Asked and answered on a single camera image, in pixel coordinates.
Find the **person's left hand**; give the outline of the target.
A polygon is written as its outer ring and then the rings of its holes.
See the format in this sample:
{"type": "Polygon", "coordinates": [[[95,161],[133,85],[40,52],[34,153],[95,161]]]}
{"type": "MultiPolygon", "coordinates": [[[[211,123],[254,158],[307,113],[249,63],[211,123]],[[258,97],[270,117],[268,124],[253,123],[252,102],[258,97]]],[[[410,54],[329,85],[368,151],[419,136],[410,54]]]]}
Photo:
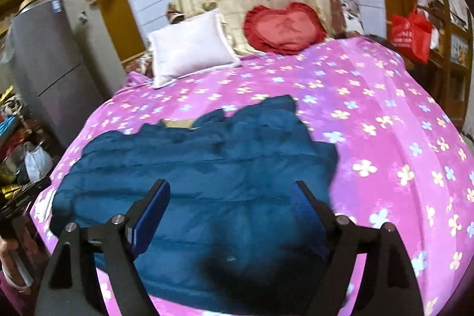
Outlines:
{"type": "Polygon", "coordinates": [[[7,282],[17,290],[29,289],[32,278],[25,270],[25,266],[17,253],[18,242],[16,240],[1,239],[1,267],[7,282]]]}

